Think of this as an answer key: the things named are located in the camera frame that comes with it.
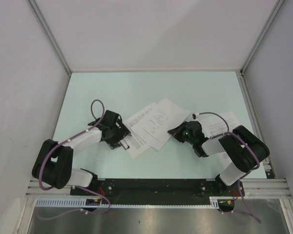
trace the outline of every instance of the metal floor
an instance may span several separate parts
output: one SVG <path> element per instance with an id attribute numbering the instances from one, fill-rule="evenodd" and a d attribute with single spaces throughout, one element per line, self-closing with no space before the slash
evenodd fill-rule
<path id="1" fill-rule="evenodd" d="M 102 215 L 73 212 L 42 221 L 33 215 L 29 234 L 287 234 L 279 200 L 248 200 L 262 224 L 243 214 L 221 215 L 214 209 L 120 209 Z M 245 210 L 241 200 L 236 210 Z M 67 208 L 35 208 L 52 217 Z"/>

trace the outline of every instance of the white paper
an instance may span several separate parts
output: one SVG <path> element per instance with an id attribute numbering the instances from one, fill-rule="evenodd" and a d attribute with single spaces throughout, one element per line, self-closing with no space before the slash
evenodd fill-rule
<path id="1" fill-rule="evenodd" d="M 156 108 L 132 127 L 132 130 L 151 146 L 160 150 L 170 138 L 168 130 L 178 127 L 191 111 L 182 109 L 169 99 L 161 100 Z"/>
<path id="2" fill-rule="evenodd" d="M 154 108 L 156 108 L 156 103 L 153 102 L 150 105 L 146 106 L 139 112 L 135 113 L 132 117 L 126 119 L 123 123 L 131 131 L 131 136 L 126 136 L 121 140 L 122 145 L 127 148 L 126 150 L 132 158 L 137 157 L 143 151 L 147 150 L 151 145 L 139 137 L 137 134 L 132 131 L 132 127 L 144 119 Z"/>
<path id="3" fill-rule="evenodd" d="M 237 119 L 233 111 L 225 112 L 219 115 L 226 120 L 229 125 L 230 131 L 240 125 L 240 121 Z M 211 115 L 211 117 L 209 118 L 201 119 L 200 123 L 206 137 L 211 137 L 220 133 L 227 132 L 226 124 L 218 116 Z M 220 153 L 219 155 L 223 157 L 223 159 L 221 157 L 220 158 L 222 159 L 223 165 L 227 167 L 231 163 L 231 159 L 229 158 L 228 154 Z"/>

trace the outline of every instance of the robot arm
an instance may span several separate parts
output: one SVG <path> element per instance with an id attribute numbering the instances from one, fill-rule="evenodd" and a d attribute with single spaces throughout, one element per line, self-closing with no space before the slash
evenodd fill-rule
<path id="1" fill-rule="evenodd" d="M 97 121 L 89 123 L 89 126 L 93 126 Z M 69 139 L 66 144 L 61 145 L 51 154 L 51 158 L 57 160 L 53 161 L 50 158 L 47 161 L 43 170 L 42 181 L 57 189 L 61 189 L 65 185 L 88 187 L 93 174 L 83 169 L 72 168 L 73 157 L 90 145 L 101 141 L 105 141 L 111 149 L 118 148 L 121 146 L 119 142 L 127 135 L 130 135 L 130 130 L 122 123 L 120 115 L 107 110 L 97 127 L 91 130 L 86 129 L 83 134 L 72 140 Z M 33 177 L 39 178 L 43 161 L 57 144 L 57 141 L 51 139 L 42 144 L 32 170 Z"/>
<path id="2" fill-rule="evenodd" d="M 232 163 L 216 177 L 225 187 L 245 176 L 254 169 L 257 161 L 263 161 L 270 154 L 268 147 L 242 125 L 232 132 L 208 139 L 204 136 L 196 115 L 193 115 L 193 118 L 194 121 L 184 122 L 168 133 L 181 143 L 190 143 L 198 157 L 227 153 Z"/>

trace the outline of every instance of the white wall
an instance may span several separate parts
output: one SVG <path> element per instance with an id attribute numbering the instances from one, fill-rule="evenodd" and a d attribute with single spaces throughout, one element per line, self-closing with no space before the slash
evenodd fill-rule
<path id="1" fill-rule="evenodd" d="M 293 0 L 285 3 L 246 79 L 272 162 L 293 195 Z"/>
<path id="2" fill-rule="evenodd" d="M 23 197 L 68 75 L 24 0 L 0 0 L 0 218 Z"/>
<path id="3" fill-rule="evenodd" d="M 240 69 L 277 0 L 37 0 L 73 71 Z"/>

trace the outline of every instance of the light blue table surface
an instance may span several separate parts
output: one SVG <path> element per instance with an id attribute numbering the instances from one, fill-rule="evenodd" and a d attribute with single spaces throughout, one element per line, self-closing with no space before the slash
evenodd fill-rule
<path id="1" fill-rule="evenodd" d="M 93 121 L 90 104 L 94 99 L 125 120 L 163 98 L 194 113 L 232 110 L 252 130 L 235 72 L 73 73 L 54 139 L 64 140 L 87 128 Z M 94 109 L 101 116 L 100 105 Z M 73 167 L 100 178 L 215 178 L 224 170 L 218 155 L 198 158 L 189 144 L 173 138 L 160 151 L 149 148 L 135 159 L 123 148 L 111 150 L 100 142 L 75 156 Z M 263 166 L 248 178 L 266 178 Z"/>

